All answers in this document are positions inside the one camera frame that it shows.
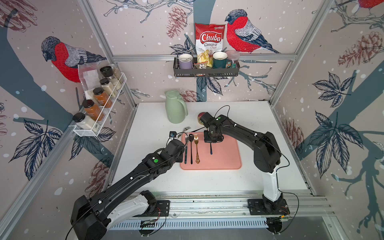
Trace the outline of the teal handle fork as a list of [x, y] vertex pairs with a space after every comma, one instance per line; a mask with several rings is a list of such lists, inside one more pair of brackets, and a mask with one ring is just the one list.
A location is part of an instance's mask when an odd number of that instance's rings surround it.
[[185, 142], [184, 164], [186, 165], [188, 160], [188, 135], [185, 136]]

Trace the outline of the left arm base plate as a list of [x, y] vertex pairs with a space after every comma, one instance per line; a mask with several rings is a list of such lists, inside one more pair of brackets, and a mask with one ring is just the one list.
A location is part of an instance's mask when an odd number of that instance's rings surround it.
[[143, 214], [136, 215], [136, 217], [168, 217], [170, 203], [169, 200], [157, 201], [155, 205], [149, 205]]

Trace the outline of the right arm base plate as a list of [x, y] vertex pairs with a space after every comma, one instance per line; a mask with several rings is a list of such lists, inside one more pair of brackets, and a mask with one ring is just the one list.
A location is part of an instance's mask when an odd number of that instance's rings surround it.
[[247, 204], [251, 216], [285, 216], [291, 214], [285, 199], [278, 199], [275, 202], [268, 199], [248, 199]]

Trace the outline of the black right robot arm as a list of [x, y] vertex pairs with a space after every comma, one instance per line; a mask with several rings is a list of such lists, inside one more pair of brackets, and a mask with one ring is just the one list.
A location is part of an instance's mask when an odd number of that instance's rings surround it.
[[243, 127], [229, 117], [213, 117], [202, 113], [199, 121], [205, 126], [204, 141], [220, 143], [224, 136], [229, 136], [253, 150], [254, 165], [263, 173], [263, 198], [259, 207], [266, 214], [272, 214], [283, 204], [284, 197], [278, 187], [277, 167], [281, 163], [281, 151], [275, 136], [260, 133]]

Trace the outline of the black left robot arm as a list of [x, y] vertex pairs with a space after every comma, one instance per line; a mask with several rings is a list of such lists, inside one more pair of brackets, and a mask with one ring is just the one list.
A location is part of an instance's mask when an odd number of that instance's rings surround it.
[[127, 200], [134, 192], [174, 163], [183, 162], [185, 144], [171, 140], [165, 148], [148, 154], [138, 166], [121, 180], [91, 198], [79, 197], [71, 215], [72, 230], [79, 240], [100, 240], [113, 226], [131, 217], [146, 217], [155, 213], [157, 200], [150, 191], [142, 191]]

